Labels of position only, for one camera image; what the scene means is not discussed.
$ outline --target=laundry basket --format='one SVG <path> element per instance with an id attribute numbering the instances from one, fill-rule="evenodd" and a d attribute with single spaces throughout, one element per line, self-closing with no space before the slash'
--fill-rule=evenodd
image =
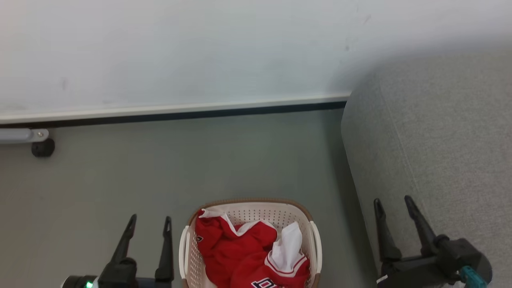
<path id="1" fill-rule="evenodd" d="M 200 209 L 225 212 L 233 225 L 266 220 L 277 228 L 279 234 L 288 224 L 297 221 L 302 232 L 302 252 L 310 261 L 310 277 L 305 287 L 318 287 L 322 270 L 322 242 L 313 218 L 302 205 L 289 200 L 256 198 L 218 201 Z M 183 229 L 180 239 L 179 264 L 183 287 L 216 287 L 206 277 L 203 257 L 197 248 L 196 218 L 197 212 Z"/>

